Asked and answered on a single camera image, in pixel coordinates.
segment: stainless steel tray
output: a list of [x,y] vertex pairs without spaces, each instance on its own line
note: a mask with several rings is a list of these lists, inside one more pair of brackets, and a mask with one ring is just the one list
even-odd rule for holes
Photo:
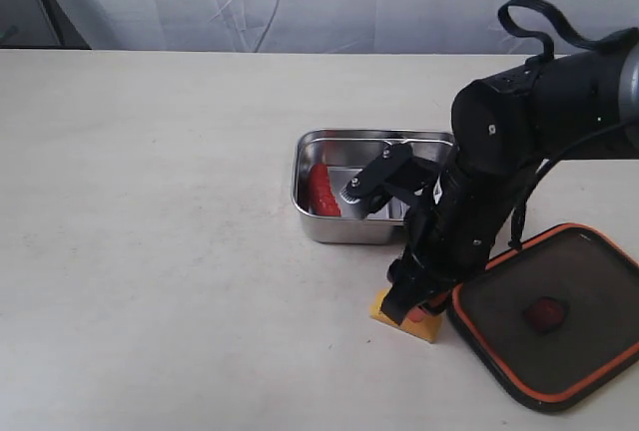
[[[383,244],[401,227],[405,206],[392,200],[375,215],[355,219],[339,191],[384,148],[410,143],[419,157],[443,163],[453,146],[452,134],[405,130],[322,129],[304,134],[298,141],[293,165],[292,199],[300,213],[305,234],[324,243]],[[308,179],[315,164],[328,167],[330,187],[342,216],[314,215],[309,206]]]

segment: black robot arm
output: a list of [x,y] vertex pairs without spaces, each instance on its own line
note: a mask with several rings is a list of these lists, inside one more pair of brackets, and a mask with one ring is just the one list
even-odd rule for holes
[[[542,13],[586,52],[555,59],[550,37],[519,28],[512,6]],[[396,323],[415,306],[442,312],[451,289],[485,269],[513,209],[511,245],[518,247],[525,201],[558,161],[639,159],[639,128],[631,127],[639,122],[639,31],[589,41],[541,0],[511,0],[498,17],[512,35],[539,39],[544,51],[456,96],[456,148],[410,208],[408,243],[388,271],[392,288],[381,311]]]

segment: yellow sponge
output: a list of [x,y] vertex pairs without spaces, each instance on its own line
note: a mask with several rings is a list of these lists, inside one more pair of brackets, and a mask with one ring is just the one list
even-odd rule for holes
[[415,323],[413,321],[410,321],[409,319],[405,319],[401,326],[397,326],[379,310],[381,308],[381,302],[383,301],[383,298],[386,296],[387,293],[388,290],[383,289],[377,294],[377,296],[375,297],[375,301],[370,306],[370,317],[372,319],[376,319],[377,321],[381,321],[382,323],[388,324],[393,328],[400,329],[401,331],[405,331],[408,334],[412,334],[413,336],[425,339],[426,341],[433,343],[435,338],[437,337],[437,332],[441,327],[441,315],[426,316],[419,323]]

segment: orange-rimmed lid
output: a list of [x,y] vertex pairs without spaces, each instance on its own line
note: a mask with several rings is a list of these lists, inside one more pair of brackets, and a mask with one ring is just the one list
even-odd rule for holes
[[639,267],[594,229],[563,224],[458,286],[449,314],[515,399],[562,410],[639,357]]

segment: white table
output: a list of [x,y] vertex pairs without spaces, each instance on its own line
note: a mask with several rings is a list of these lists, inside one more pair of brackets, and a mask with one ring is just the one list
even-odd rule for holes
[[[639,367],[529,411],[449,323],[369,319],[398,248],[314,243],[290,201],[303,132],[448,130],[521,60],[0,53],[0,429],[635,430]],[[526,236],[577,220],[639,256],[638,172],[560,165]]]

